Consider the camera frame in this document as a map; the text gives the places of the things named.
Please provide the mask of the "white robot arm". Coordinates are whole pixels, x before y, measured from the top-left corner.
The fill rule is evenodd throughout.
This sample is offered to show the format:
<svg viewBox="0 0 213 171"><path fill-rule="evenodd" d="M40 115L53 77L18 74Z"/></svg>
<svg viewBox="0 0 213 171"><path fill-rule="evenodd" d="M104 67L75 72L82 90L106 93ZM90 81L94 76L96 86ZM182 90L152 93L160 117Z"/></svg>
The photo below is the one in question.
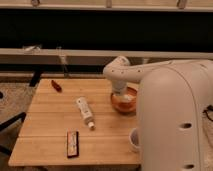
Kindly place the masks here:
<svg viewBox="0 0 213 171"><path fill-rule="evenodd" d="M134 65L119 56L103 69L112 91L138 85L136 115L142 171L204 171L202 116L213 111L213 61Z"/></svg>

